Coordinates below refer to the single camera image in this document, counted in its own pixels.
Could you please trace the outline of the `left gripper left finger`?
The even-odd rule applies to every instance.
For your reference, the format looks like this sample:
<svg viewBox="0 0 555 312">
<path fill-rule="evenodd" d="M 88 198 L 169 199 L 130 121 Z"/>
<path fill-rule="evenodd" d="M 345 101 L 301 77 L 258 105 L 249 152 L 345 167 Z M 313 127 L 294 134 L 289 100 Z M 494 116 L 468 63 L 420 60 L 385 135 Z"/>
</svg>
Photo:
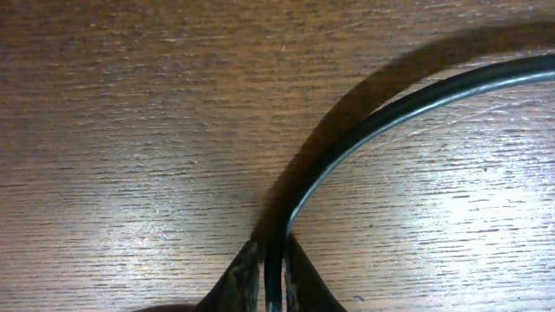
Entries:
<svg viewBox="0 0 555 312">
<path fill-rule="evenodd" d="M 247 241 L 212 290 L 193 311 L 256 312 L 258 292 L 258 245 Z"/>
</svg>

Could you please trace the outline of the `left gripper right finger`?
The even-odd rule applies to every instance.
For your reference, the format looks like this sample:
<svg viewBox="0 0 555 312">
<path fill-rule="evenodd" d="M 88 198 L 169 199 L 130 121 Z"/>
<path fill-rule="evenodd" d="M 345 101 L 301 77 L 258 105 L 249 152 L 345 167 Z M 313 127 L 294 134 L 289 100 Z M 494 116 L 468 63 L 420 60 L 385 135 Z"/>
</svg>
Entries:
<svg viewBox="0 0 555 312">
<path fill-rule="evenodd" d="M 346 312 L 293 235 L 287 237 L 284 259 L 288 312 Z"/>
</svg>

